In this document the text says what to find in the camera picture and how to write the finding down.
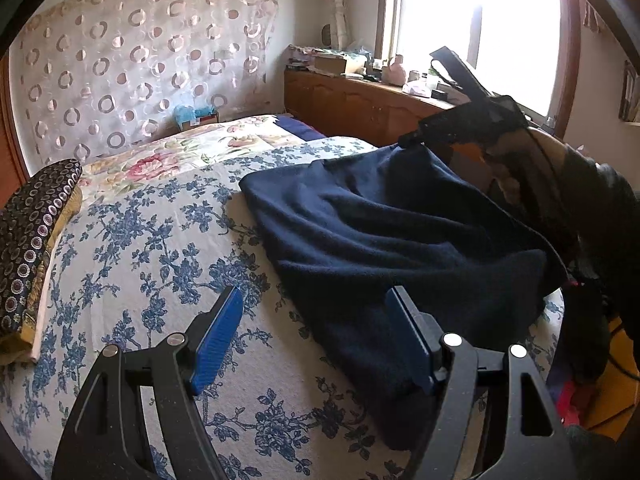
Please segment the person's right hand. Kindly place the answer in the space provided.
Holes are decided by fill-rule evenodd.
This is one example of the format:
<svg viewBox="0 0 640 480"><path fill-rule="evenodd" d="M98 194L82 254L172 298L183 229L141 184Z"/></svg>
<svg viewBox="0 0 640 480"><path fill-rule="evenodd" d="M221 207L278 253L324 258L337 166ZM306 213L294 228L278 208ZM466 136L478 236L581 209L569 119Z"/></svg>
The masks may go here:
<svg viewBox="0 0 640 480"><path fill-rule="evenodd" d="M501 207L543 235L566 266L588 268L576 218L561 195L561 172L570 147L539 129L518 129L484 150L464 144L450 168Z"/></svg>

